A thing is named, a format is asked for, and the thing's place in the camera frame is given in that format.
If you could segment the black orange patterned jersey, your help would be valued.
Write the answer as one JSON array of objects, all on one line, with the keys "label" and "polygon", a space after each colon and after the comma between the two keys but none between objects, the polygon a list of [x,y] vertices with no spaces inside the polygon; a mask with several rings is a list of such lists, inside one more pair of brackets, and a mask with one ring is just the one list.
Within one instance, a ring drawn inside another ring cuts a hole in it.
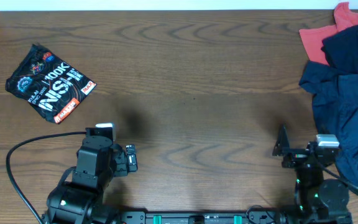
[{"label": "black orange patterned jersey", "polygon": [[31,46],[5,89],[27,101],[48,122],[60,124],[97,86],[40,44]]}]

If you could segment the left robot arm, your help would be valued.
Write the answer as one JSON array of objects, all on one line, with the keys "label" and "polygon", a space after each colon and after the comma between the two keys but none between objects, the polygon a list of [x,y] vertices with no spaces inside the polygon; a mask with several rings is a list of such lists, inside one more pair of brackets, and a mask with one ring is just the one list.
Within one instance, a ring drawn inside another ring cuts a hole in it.
[{"label": "left robot arm", "polygon": [[115,177],[138,170],[133,144],[121,147],[105,136],[86,136],[76,167],[66,170],[47,198],[44,223],[120,223],[120,211],[103,204]]}]

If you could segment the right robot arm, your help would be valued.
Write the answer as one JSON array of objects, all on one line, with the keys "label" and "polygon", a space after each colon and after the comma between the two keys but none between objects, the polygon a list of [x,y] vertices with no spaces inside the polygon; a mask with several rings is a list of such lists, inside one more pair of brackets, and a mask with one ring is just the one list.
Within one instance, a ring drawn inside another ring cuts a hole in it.
[{"label": "right robot arm", "polygon": [[281,125],[272,155],[282,157],[282,167],[296,173],[295,204],[277,212],[275,223],[353,223],[347,209],[347,184],[323,175],[339,151],[340,143],[333,134],[318,134],[305,148],[292,148],[287,129]]}]

